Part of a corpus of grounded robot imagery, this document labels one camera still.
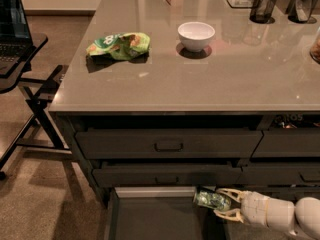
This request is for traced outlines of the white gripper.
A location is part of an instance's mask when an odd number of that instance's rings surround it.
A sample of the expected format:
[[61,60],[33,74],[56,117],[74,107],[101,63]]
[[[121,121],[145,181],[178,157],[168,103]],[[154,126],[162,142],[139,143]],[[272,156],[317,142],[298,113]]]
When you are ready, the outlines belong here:
[[217,193],[228,196],[232,200],[240,203],[241,208],[232,209],[229,211],[215,210],[214,214],[222,219],[241,222],[254,226],[267,226],[267,209],[269,197],[258,192],[242,191],[231,188],[219,188]]

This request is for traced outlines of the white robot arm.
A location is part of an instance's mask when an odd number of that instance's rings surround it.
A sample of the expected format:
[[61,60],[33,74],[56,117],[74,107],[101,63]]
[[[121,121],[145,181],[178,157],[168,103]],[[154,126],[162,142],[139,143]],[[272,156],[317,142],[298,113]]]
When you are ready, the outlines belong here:
[[296,240],[320,240],[320,200],[303,197],[296,203],[254,191],[217,190],[240,207],[219,214],[221,218],[282,232]]

